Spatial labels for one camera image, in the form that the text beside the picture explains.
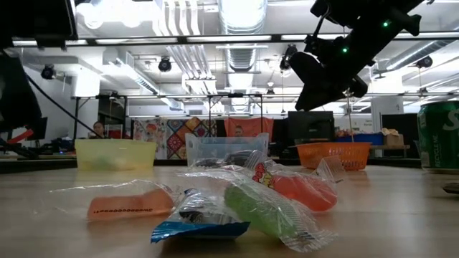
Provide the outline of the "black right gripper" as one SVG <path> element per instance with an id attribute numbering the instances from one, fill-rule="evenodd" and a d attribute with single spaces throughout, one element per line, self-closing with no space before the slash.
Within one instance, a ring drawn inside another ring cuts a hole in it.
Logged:
<path id="1" fill-rule="evenodd" d="M 296 52 L 289 59 L 290 67 L 303 82 L 295 104 L 297 111 L 310 111 L 347 95 L 363 97 L 367 94 L 368 85 L 357 74 L 374 62 L 381 44 L 354 34 L 333 40 L 308 35 L 304 42 L 308 54 Z M 338 89 L 326 79 L 325 71 L 340 78 L 336 81 Z"/>

